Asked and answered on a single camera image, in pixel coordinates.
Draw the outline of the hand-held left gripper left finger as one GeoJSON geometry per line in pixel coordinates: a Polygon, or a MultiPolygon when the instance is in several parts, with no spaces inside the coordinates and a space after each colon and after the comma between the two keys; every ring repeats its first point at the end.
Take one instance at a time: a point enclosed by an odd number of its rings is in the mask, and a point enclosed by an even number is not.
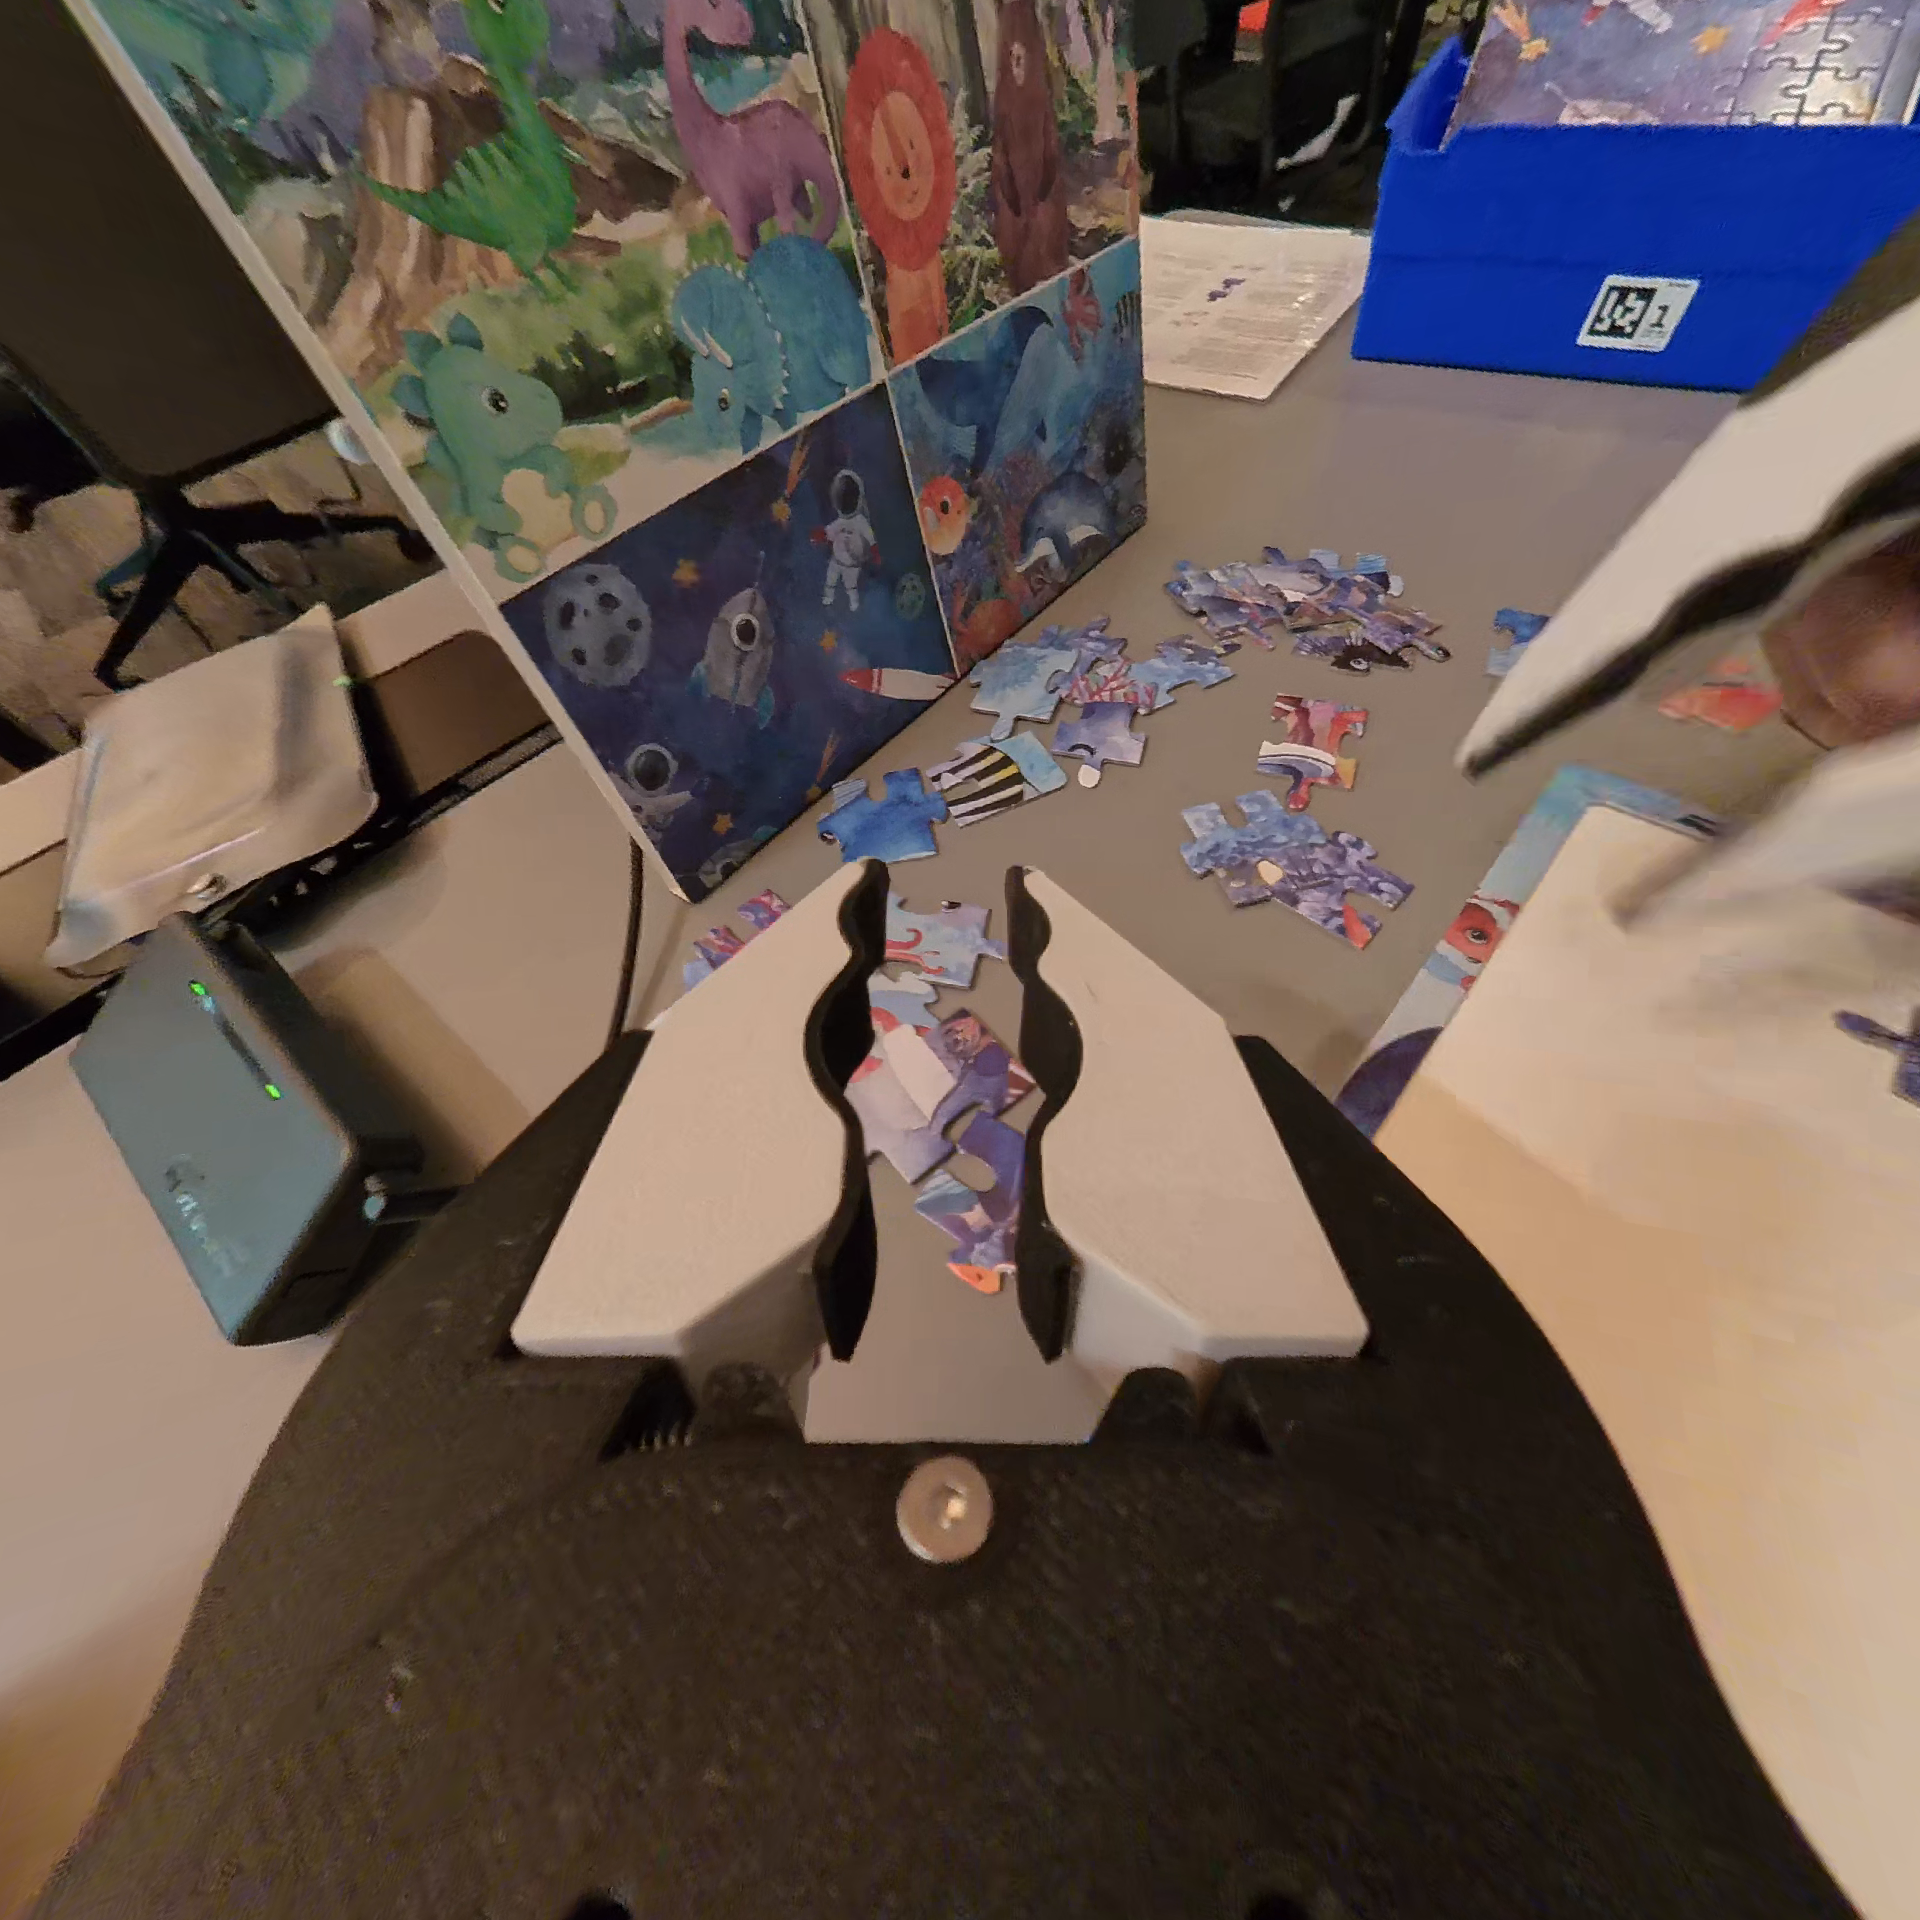
{"type": "Polygon", "coordinates": [[[802,1438],[877,1280],[868,1150],[847,1102],[873,1050],[890,876],[836,868],[642,1032],[511,1322],[532,1360],[663,1360],[697,1423],[802,1438]]]}

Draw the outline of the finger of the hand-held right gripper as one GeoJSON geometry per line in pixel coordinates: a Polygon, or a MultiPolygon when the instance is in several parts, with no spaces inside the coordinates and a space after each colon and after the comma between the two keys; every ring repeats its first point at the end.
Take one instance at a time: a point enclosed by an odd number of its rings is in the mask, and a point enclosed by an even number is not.
{"type": "Polygon", "coordinates": [[[1918,738],[1838,749],[1751,823],[1694,836],[1613,890],[1613,924],[1665,928],[1807,890],[1918,924],[1918,738]]]}
{"type": "Polygon", "coordinates": [[[1833,304],[1547,619],[1455,749],[1486,778],[1694,638],[1916,525],[1918,301],[1833,304]]]}

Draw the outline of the red crab jigsaw piece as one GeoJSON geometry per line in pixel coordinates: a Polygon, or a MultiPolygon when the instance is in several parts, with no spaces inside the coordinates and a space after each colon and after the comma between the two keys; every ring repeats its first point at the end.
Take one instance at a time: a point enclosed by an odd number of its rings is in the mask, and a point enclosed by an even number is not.
{"type": "Polygon", "coordinates": [[[1675,724],[1716,731],[1748,731],[1764,724],[1782,706],[1782,692],[1759,656],[1731,654],[1713,667],[1669,690],[1658,714],[1675,724]]]}

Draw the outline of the black urchin jigsaw piece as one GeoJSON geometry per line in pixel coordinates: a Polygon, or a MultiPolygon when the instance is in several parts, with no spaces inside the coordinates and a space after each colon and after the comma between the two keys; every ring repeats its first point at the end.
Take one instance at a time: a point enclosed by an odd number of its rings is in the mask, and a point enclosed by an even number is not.
{"type": "Polygon", "coordinates": [[[1833,1023],[1849,1039],[1859,1039],[1892,1055],[1891,1090],[1895,1096],[1918,1107],[1918,1010],[1905,1026],[1892,1026],[1873,1014],[1841,1010],[1833,1023]]]}

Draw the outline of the dark blue coral jigsaw piece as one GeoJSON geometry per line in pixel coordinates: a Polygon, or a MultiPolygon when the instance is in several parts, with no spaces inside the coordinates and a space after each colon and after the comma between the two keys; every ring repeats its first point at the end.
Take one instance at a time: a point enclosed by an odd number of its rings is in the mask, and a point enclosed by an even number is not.
{"type": "Polygon", "coordinates": [[[972,1010],[939,1021],[925,1044],[949,1082],[930,1116],[939,1131],[969,1114],[999,1117],[1036,1090],[1036,1079],[972,1010]]]}

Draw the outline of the cream puzzle frame tray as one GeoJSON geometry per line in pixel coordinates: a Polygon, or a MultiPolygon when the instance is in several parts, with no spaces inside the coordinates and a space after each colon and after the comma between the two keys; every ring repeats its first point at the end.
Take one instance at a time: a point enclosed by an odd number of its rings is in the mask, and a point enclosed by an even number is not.
{"type": "Polygon", "coordinates": [[[1342,1090],[1547,1332],[1745,1736],[1862,1915],[1918,1914],[1916,926],[1799,893],[1665,928],[1713,828],[1547,782],[1342,1090]]]}

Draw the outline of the pile of puzzle pieces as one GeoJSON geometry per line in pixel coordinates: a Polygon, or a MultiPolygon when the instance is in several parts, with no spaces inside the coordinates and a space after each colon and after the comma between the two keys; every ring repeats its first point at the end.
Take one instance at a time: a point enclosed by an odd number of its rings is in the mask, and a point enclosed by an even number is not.
{"type": "MultiPolygon", "coordinates": [[[[1094,788],[1109,768],[1139,766],[1142,717],[1175,706],[1182,687],[1233,680],[1233,656],[1249,643],[1357,679],[1452,658],[1437,621],[1401,604],[1401,579],[1373,555],[1345,563],[1315,548],[1291,560],[1268,546],[1259,563],[1182,563],[1166,589],[1196,631],[1146,654],[1106,614],[1002,645],[966,677],[973,708],[996,730],[925,771],[885,775],[877,796],[860,778],[838,782],[822,840],[843,859],[898,864],[933,856],[939,824],[983,824],[1069,779],[1094,788]]],[[[1410,882],[1359,835],[1317,818],[1313,797],[1323,786],[1353,788],[1369,711],[1349,698],[1279,690],[1268,723],[1277,734],[1254,757],[1261,786],[1237,800],[1238,818],[1213,802],[1185,810],[1185,866],[1235,907],[1283,904],[1363,949],[1378,934],[1378,910],[1403,904],[1410,882]]]]}

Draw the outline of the person's right hand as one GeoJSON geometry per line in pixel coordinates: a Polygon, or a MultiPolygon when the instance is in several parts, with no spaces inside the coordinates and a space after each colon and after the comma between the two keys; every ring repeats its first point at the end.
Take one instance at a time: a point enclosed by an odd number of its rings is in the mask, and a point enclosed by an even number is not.
{"type": "Polygon", "coordinates": [[[1819,749],[1916,730],[1916,536],[1833,573],[1804,605],[1777,614],[1759,647],[1782,694],[1782,720],[1819,749]]]}

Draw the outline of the blue storage bin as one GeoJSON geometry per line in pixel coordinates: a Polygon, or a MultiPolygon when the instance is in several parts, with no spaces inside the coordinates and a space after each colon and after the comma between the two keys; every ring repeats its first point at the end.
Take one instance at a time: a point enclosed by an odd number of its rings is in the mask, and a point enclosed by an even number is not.
{"type": "Polygon", "coordinates": [[[1916,212],[1916,128],[1466,128],[1455,40],[1407,84],[1350,354],[1746,394],[1916,212]]]}

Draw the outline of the black flat device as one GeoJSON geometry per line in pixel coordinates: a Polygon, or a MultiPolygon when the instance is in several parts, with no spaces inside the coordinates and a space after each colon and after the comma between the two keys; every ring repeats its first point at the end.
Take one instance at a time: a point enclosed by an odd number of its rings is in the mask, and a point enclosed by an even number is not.
{"type": "Polygon", "coordinates": [[[329,1328],[394,1235],[458,1186],[247,931],[155,926],[102,999],[74,1072],[234,1346],[329,1328]]]}

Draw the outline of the instruction sheet in plastic sleeve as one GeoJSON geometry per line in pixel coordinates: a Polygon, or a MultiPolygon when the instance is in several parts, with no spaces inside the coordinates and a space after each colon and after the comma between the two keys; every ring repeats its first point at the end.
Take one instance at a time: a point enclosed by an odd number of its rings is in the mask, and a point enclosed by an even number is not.
{"type": "Polygon", "coordinates": [[[1359,300],[1359,229],[1142,216],[1142,382],[1270,399],[1359,300]]]}

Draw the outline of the illustrated animal puzzle box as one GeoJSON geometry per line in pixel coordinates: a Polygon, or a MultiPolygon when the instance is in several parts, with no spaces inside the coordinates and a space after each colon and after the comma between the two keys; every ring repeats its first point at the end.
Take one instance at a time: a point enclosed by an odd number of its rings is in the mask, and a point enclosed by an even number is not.
{"type": "Polygon", "coordinates": [[[71,4],[703,899],[1146,524],[1132,4],[71,4]]]}

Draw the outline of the silver foil pouch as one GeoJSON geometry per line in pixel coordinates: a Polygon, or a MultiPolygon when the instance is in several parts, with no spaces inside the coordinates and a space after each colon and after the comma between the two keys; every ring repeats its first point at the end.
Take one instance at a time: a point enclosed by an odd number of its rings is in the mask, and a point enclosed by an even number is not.
{"type": "Polygon", "coordinates": [[[102,974],[158,924],[335,848],[378,810],[326,608],[115,692],[78,758],[44,952],[63,975],[102,974]]]}

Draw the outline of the black office chair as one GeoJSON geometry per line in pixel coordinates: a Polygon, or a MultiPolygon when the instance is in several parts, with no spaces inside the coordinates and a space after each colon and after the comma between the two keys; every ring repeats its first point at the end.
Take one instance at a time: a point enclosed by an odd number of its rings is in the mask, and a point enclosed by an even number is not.
{"type": "Polygon", "coordinates": [[[118,690],[167,619],[214,654],[314,605],[356,610],[414,584],[439,555],[341,428],[323,407],[145,474],[4,366],[4,589],[45,638],[105,619],[85,671],[118,690]]]}

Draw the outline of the black partition panel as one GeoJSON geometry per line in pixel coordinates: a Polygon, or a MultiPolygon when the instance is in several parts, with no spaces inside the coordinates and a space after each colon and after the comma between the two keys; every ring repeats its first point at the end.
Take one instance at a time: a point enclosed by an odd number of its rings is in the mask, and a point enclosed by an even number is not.
{"type": "Polygon", "coordinates": [[[3,6],[4,370],[118,482],[335,407],[61,4],[3,6]]]}

